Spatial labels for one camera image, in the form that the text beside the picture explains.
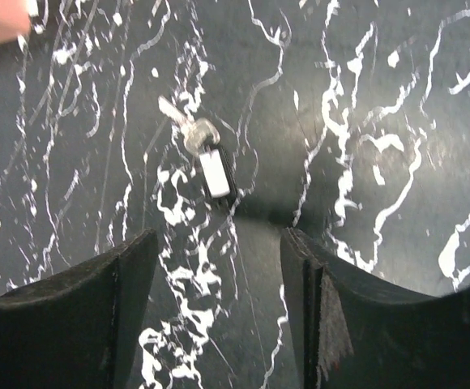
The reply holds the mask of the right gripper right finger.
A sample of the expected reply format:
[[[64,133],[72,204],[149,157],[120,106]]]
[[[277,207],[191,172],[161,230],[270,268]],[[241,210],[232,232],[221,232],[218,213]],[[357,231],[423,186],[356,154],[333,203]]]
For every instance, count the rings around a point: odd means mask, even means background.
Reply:
[[[280,265],[300,387],[470,388],[470,287],[405,289],[292,228]]]

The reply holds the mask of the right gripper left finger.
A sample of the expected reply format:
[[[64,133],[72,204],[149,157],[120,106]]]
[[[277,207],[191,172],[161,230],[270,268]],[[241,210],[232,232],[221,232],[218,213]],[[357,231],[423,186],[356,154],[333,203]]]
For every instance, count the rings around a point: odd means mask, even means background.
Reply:
[[[0,388],[124,388],[158,256],[134,239],[0,296]]]

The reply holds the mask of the key with black tag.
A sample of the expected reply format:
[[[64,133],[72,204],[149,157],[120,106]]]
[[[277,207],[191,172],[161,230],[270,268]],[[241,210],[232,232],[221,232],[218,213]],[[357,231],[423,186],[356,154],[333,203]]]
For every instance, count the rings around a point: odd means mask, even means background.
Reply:
[[[202,175],[206,199],[217,207],[231,207],[237,199],[237,188],[232,165],[220,143],[220,132],[206,118],[190,120],[164,96],[158,97],[158,105],[179,126],[184,147]]]

